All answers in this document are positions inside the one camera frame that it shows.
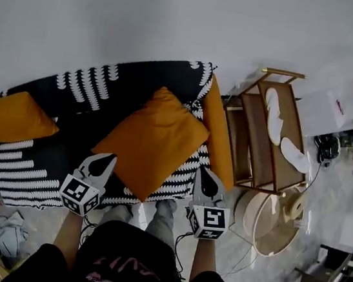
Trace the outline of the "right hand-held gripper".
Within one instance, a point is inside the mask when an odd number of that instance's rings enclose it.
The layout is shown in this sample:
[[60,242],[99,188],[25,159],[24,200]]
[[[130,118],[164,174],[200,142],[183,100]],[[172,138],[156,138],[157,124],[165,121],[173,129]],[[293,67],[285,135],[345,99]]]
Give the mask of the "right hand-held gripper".
[[187,216],[195,238],[212,241],[227,232],[230,209],[226,207],[226,195],[222,180],[201,165],[196,170]]

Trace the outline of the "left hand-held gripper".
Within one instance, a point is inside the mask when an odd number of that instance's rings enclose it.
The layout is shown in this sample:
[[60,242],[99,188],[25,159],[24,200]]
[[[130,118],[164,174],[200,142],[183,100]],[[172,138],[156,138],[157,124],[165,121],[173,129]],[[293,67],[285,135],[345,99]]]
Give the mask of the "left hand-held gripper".
[[62,204],[71,212],[85,217],[100,204],[100,197],[105,193],[105,185],[116,161],[116,155],[111,153],[87,157],[79,169],[66,176],[61,185],[59,194]]

